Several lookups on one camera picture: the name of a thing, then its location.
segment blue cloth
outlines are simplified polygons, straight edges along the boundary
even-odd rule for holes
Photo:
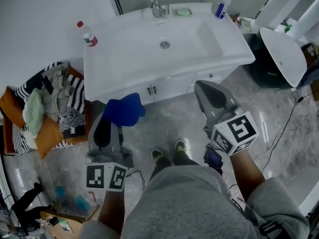
[[[134,126],[140,117],[145,116],[138,93],[129,94],[121,100],[111,99],[106,104],[102,119],[107,119],[117,126]]]

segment white sink basin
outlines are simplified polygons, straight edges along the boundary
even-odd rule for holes
[[[171,74],[226,65],[232,59],[243,58],[241,64],[255,60],[239,29],[228,16],[217,19],[211,3],[170,8],[190,8],[193,15],[155,18],[147,8],[93,28],[98,44],[87,46],[84,55],[87,99]]]

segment chrome faucet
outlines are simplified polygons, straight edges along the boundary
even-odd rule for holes
[[[163,15],[169,15],[169,4],[163,9],[159,5],[159,0],[151,0],[151,9],[155,18],[160,18]]]

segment cabinet door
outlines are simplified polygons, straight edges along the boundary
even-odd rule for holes
[[[142,105],[147,105],[149,103],[154,102],[152,88],[149,83],[143,83],[136,86],[124,88],[118,91],[114,91],[114,92],[106,94],[105,96],[99,98],[98,100],[107,104],[109,99],[122,99],[123,97],[132,93],[139,93]]]
[[[155,101],[186,94],[195,74],[171,75],[151,82]]]

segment gray marble floor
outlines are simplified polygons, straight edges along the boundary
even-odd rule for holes
[[[271,147],[275,136],[283,128],[289,114],[301,96],[311,93],[306,87],[299,91],[266,90],[254,83],[247,69],[239,67],[222,83],[228,87],[246,111],[250,111],[260,135],[249,147],[250,155],[256,158]],[[153,148],[161,148],[171,157],[176,140],[187,142],[187,154],[201,165],[205,146],[209,142],[202,131],[205,117],[201,113],[194,93],[164,100],[146,106],[147,114],[134,127],[124,128],[125,147],[134,155],[136,169],[140,169],[146,181],[154,169],[151,158]],[[269,164],[264,170],[265,177],[278,177],[284,184],[289,184],[294,176],[306,166],[319,166],[318,106],[312,96],[299,103],[287,126],[287,132],[272,153]],[[43,205],[59,201],[59,209],[65,213],[88,216],[97,204],[102,204],[104,193],[95,192],[96,202],[88,193],[84,184],[85,143],[73,148],[51,151],[44,160],[39,159],[36,152],[23,156],[5,157],[5,165],[15,194],[21,197],[33,187],[36,177],[44,185],[44,193],[40,194]],[[258,156],[257,165],[262,169],[268,162],[270,151]],[[223,155],[223,177],[230,186],[235,184],[230,160]],[[63,186],[66,196],[57,199],[56,187]],[[134,174],[126,181],[125,202],[126,214],[136,205],[142,192],[142,181],[139,174]],[[231,189],[238,195],[238,188]],[[83,197],[90,204],[88,211],[77,208],[75,199]],[[33,206],[41,205],[35,199]]]

